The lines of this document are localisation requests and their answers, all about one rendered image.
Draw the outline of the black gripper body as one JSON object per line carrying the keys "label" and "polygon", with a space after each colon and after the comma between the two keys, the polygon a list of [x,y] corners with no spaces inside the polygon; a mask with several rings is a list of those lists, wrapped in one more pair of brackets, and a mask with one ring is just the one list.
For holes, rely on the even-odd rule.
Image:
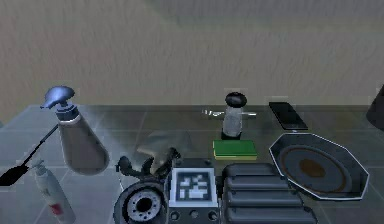
{"label": "black gripper body", "polygon": [[151,167],[155,161],[150,156],[140,170],[135,170],[126,156],[122,156],[116,171],[124,176],[138,179],[124,187],[114,205],[114,224],[165,224],[167,193],[164,190],[171,172],[173,161],[180,158],[175,148],[169,148],[165,161],[154,172]]}

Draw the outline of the grey spray bottle blue trigger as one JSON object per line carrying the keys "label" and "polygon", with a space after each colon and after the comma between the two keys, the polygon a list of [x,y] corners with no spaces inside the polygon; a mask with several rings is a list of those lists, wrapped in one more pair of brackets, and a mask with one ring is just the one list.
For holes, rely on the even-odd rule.
{"label": "grey spray bottle blue trigger", "polygon": [[78,107],[71,102],[74,96],[71,87],[51,87],[40,108],[55,109],[66,165],[79,175],[97,175],[108,167],[109,154]]}

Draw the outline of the white bottle red label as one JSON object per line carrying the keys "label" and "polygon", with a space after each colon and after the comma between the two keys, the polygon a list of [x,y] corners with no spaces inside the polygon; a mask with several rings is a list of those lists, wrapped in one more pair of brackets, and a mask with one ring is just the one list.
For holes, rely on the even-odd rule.
{"label": "white bottle red label", "polygon": [[32,165],[39,191],[59,224],[75,224],[76,215],[55,175],[38,160]]}

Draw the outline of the green yellow sponge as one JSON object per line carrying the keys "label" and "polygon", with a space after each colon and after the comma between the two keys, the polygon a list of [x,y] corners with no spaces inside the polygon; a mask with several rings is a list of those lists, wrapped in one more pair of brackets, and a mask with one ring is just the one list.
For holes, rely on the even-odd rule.
{"label": "green yellow sponge", "polygon": [[258,157],[251,140],[214,140],[212,148],[216,160],[256,160]]}

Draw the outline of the silver metal utensil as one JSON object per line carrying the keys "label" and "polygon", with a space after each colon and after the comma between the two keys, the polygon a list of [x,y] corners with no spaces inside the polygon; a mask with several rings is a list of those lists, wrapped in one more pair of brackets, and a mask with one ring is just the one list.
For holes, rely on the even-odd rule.
{"label": "silver metal utensil", "polygon": [[[210,116],[210,117],[223,117],[225,115],[225,111],[212,111],[212,110],[208,110],[208,109],[203,109],[201,111],[201,113],[203,115]],[[239,114],[241,114],[242,116],[256,117],[258,113],[257,112],[243,111]]]}

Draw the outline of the grey pepper grinder black top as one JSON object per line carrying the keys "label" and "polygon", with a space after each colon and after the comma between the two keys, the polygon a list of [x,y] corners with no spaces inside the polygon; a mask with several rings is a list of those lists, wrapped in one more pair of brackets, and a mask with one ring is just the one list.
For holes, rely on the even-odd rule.
{"label": "grey pepper grinder black top", "polygon": [[222,131],[222,140],[239,140],[242,134],[242,112],[247,104],[247,98],[243,93],[230,92],[225,97],[227,104]]}

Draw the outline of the black flat phone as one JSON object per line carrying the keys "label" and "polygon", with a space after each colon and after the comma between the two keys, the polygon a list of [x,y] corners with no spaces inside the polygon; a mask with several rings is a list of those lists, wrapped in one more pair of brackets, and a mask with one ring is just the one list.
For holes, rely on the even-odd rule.
{"label": "black flat phone", "polygon": [[288,102],[270,102],[269,107],[284,130],[307,130],[308,126]]}

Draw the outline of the black octagonal pan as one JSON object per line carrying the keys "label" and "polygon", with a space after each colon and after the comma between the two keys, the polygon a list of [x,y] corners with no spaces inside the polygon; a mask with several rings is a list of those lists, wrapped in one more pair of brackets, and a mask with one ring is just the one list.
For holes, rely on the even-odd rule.
{"label": "black octagonal pan", "polygon": [[344,146],[313,133],[284,133],[269,147],[278,172],[318,200],[358,201],[370,174]]}

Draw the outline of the black round object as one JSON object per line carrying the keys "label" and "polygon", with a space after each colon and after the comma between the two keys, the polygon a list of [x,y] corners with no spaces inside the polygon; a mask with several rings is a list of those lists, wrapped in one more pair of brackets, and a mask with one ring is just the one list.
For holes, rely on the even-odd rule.
{"label": "black round object", "polygon": [[372,101],[366,119],[372,126],[384,132],[384,84]]}

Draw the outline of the black long-handled spatula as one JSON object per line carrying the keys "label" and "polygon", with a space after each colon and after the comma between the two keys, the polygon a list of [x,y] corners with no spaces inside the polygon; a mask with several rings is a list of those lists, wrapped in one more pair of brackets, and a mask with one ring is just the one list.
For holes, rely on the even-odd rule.
{"label": "black long-handled spatula", "polygon": [[39,150],[41,145],[58,129],[58,125],[55,125],[34,147],[30,154],[24,159],[24,161],[14,167],[9,168],[0,176],[0,187],[9,187],[15,184],[23,175],[25,175],[29,167],[27,163],[32,159],[34,154]]}

